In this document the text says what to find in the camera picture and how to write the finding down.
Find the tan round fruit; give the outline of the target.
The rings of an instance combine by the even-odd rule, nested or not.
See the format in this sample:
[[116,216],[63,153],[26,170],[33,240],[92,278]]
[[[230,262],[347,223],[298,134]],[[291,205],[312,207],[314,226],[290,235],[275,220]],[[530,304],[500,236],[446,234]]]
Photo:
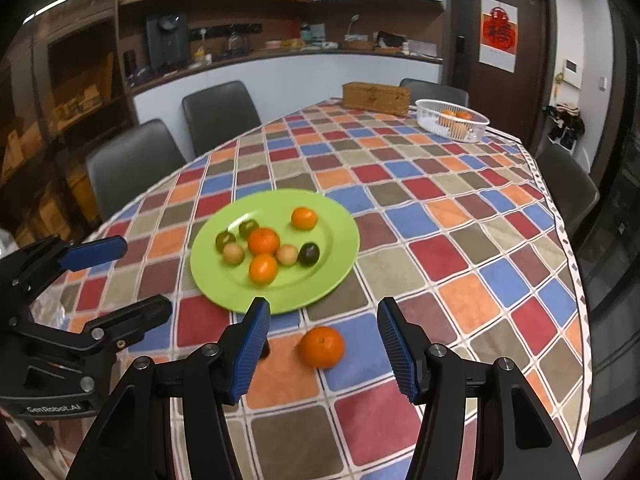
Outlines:
[[294,266],[298,260],[298,249],[291,244],[283,244],[276,252],[280,266]]
[[245,250],[235,242],[225,244],[224,248],[222,248],[222,258],[228,266],[238,266],[245,259]]

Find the green tomato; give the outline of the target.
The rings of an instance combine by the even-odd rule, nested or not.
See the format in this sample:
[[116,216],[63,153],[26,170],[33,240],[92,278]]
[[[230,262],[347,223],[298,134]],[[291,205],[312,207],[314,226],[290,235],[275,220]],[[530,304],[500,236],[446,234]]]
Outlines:
[[248,219],[240,223],[239,234],[243,240],[250,237],[250,233],[259,228],[259,223],[254,219]]
[[224,248],[228,244],[232,244],[236,241],[236,238],[233,233],[224,230],[217,234],[215,238],[215,247],[217,252],[223,252]]

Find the orange mandarin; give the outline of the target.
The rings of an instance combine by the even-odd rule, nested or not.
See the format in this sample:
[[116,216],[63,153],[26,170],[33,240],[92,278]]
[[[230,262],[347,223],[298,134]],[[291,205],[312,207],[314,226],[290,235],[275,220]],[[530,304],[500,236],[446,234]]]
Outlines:
[[279,263],[275,256],[258,254],[250,262],[248,277],[258,286],[266,286],[274,281],[279,271]]
[[318,214],[307,207],[296,207],[291,214],[291,226],[302,231],[312,230],[318,220]]
[[327,370],[343,359],[346,344],[341,333],[330,326],[308,330],[297,345],[299,359],[310,367]]
[[247,247],[254,255],[274,255],[281,245],[279,234],[271,228],[258,228],[250,233]]

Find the dark purple plum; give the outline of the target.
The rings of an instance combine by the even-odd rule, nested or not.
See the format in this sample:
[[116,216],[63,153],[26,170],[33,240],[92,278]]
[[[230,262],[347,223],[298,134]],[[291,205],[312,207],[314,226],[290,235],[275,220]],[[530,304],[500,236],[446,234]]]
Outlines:
[[300,246],[297,261],[301,266],[314,266],[320,259],[320,248],[316,243],[308,242]]
[[270,344],[269,341],[266,340],[264,346],[262,347],[262,353],[260,354],[259,359],[263,360],[263,359],[267,359],[268,356],[270,355]]

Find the clear plastic water bottle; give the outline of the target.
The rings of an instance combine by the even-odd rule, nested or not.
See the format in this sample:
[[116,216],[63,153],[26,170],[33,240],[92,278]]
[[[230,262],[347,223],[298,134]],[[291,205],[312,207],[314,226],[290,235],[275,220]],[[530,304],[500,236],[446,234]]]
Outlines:
[[29,307],[34,322],[43,326],[57,328],[63,327],[65,309],[60,298],[54,292],[46,290]]

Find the dark grey chair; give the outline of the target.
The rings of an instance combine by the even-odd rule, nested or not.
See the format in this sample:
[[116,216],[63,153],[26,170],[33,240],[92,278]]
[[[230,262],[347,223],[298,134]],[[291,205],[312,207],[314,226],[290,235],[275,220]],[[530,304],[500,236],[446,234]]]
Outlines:
[[196,156],[260,126],[253,100],[239,80],[189,94],[182,109]]
[[561,145],[551,143],[536,157],[537,166],[573,237],[600,198],[597,185]]
[[166,125],[152,119],[103,144],[86,159],[103,221],[186,163]]
[[419,100],[437,100],[452,104],[468,106],[468,92],[446,86],[446,84],[434,84],[420,79],[404,78],[400,84],[401,88],[410,91],[410,103],[416,104]]

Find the green plate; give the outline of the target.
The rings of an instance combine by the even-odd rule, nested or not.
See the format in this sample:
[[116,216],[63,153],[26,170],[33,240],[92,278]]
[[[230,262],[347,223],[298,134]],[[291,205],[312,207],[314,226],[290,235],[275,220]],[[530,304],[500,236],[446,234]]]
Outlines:
[[190,271],[219,307],[244,313],[264,297],[281,314],[332,292],[359,248],[358,226],[344,206],[286,188],[247,195],[215,212],[195,237]]

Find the checkered colourful tablecloth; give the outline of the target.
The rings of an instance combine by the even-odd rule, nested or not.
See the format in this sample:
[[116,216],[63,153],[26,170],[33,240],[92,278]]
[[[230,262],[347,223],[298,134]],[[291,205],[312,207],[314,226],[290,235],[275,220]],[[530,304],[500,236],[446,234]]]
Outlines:
[[[376,328],[394,297],[408,320],[465,359],[508,356],[574,455],[591,386],[586,302],[559,209],[518,141],[490,130],[477,143],[422,132],[413,117],[367,114],[331,100],[261,126],[172,174],[104,226],[125,237],[122,261],[67,274],[50,289],[77,332],[154,294],[171,318],[122,352],[180,359],[217,338],[235,313],[206,299],[190,273],[207,219],[241,197],[302,188],[355,220],[349,274],[312,306],[276,315],[270,355],[227,412],[247,479],[400,479],[422,411],[399,392]],[[346,351],[327,370],[297,345],[330,326]]]

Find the black coffee machine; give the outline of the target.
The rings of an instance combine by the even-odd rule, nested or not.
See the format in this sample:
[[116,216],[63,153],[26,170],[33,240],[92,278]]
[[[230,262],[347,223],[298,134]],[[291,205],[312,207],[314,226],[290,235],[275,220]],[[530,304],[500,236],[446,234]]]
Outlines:
[[188,64],[191,57],[190,36],[184,14],[149,16],[145,33],[150,64],[157,73]]

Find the white counter cabinet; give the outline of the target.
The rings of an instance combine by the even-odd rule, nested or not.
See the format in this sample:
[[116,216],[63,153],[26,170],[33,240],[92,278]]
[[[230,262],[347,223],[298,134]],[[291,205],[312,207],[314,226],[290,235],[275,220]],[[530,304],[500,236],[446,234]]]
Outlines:
[[403,79],[438,84],[442,66],[409,56],[316,52],[263,58],[209,68],[186,75],[134,96],[140,122],[160,119],[174,138],[182,156],[196,157],[182,100],[191,93],[229,81],[241,81],[262,122],[271,122],[304,107],[342,95],[346,82],[363,81],[397,86]]

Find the oranges in basket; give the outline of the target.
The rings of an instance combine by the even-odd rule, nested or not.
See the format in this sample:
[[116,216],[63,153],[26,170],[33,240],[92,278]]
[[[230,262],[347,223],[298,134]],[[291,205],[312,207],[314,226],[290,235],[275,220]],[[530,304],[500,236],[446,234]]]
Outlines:
[[469,121],[473,115],[465,110],[442,110],[439,123],[449,129],[449,135],[453,139],[462,140],[469,132]]

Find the dark brown door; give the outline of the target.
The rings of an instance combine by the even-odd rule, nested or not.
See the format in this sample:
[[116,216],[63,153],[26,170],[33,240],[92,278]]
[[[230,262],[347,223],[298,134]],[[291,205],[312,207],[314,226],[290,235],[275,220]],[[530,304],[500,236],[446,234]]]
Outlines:
[[557,31],[555,0],[447,0],[446,83],[531,150],[544,128]]

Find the red fu poster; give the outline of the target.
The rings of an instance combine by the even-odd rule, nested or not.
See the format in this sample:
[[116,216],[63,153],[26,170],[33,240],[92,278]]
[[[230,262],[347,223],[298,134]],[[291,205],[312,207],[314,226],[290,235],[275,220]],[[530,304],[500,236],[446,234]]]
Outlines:
[[518,8],[502,0],[480,0],[478,62],[513,74],[518,57]]

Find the white wall intercom panel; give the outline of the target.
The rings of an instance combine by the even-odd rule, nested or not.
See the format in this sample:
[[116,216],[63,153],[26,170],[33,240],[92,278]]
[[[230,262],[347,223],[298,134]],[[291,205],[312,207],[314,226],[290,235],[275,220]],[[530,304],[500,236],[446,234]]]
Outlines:
[[576,89],[582,88],[582,66],[569,58],[564,58],[562,78],[564,84],[569,84]]

